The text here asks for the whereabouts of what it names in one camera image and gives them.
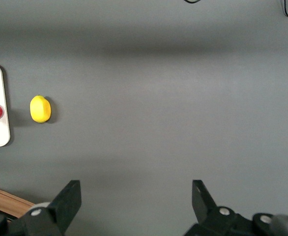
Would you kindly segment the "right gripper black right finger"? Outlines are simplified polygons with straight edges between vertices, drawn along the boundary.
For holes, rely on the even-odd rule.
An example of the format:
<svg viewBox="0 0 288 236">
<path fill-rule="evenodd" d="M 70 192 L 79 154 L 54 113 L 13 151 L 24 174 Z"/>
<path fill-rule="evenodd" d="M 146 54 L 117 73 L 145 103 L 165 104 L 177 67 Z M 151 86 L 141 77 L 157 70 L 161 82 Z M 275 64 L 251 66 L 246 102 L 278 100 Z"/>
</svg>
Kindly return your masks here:
<svg viewBox="0 0 288 236">
<path fill-rule="evenodd" d="M 192 182 L 192 207 L 199 224 L 203 223 L 210 212 L 217 207 L 202 180 Z"/>
</svg>

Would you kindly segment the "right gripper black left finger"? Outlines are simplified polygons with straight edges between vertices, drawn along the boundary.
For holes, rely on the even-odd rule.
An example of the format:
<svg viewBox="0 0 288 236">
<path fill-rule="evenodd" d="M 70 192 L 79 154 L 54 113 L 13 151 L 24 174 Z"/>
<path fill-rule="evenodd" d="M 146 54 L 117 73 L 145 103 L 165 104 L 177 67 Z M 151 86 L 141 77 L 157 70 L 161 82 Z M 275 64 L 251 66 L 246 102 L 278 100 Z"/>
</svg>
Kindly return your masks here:
<svg viewBox="0 0 288 236">
<path fill-rule="evenodd" d="M 81 184 L 71 180 L 47 206 L 61 232 L 65 234 L 82 204 Z"/>
</svg>

